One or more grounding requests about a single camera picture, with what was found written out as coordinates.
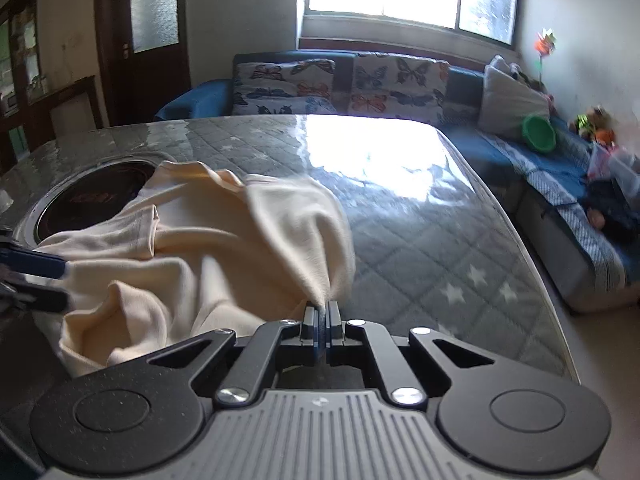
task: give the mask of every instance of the quilted tablecloth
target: quilted tablecloth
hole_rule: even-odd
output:
[[[47,190],[108,156],[154,150],[243,177],[309,174],[338,197],[357,260],[345,319],[441,332],[575,376],[548,294],[484,183],[438,130],[413,121],[240,116],[108,128],[49,142],[0,186],[15,226]]]

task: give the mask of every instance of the gray ribbed plate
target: gray ribbed plate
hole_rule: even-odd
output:
[[[252,407],[217,414],[204,437],[174,462],[134,477],[136,480],[510,478],[466,462],[441,441],[423,413],[389,407],[372,390],[347,394],[268,390],[263,400]],[[52,470],[43,480],[75,478],[78,477]],[[568,473],[565,478],[593,480],[596,476],[582,470]]]

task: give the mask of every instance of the blue sofa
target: blue sofa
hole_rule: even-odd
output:
[[[284,63],[313,58],[335,61],[334,106],[346,114],[356,52],[296,50],[237,54],[233,66],[245,62]],[[575,200],[584,193],[588,143],[552,118],[558,148],[550,155],[524,144],[489,136],[477,128],[484,74],[451,66],[436,125],[457,147],[473,170],[518,223],[545,264],[558,291],[578,312],[605,310],[640,299],[640,244],[612,247],[594,232]],[[232,80],[203,83],[165,105],[156,120],[188,120],[230,115]]]
[[[334,93],[349,95],[353,78],[355,52],[345,50],[293,50],[237,54],[233,67],[239,63],[286,63],[313,58],[335,62]],[[518,176],[511,162],[482,137],[468,134],[468,125],[478,120],[482,102],[484,75],[452,66],[444,103],[445,124],[440,129],[462,152],[472,168],[498,195],[504,195]],[[155,116],[158,121],[196,119],[231,115],[231,79],[207,81],[165,105]],[[334,102],[338,113],[347,113],[345,101]]]

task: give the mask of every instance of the green bowl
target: green bowl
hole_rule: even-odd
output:
[[[532,150],[549,153],[556,147],[556,131],[543,117],[530,115],[522,123],[522,136]]]

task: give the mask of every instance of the cream cloth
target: cream cloth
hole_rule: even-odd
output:
[[[265,320],[301,319],[307,300],[347,297],[355,268],[347,219],[327,188],[309,177],[243,184],[200,162],[162,163],[113,219],[38,250],[68,260],[56,284],[72,311],[47,335],[60,338],[73,375],[214,328],[242,336]]]

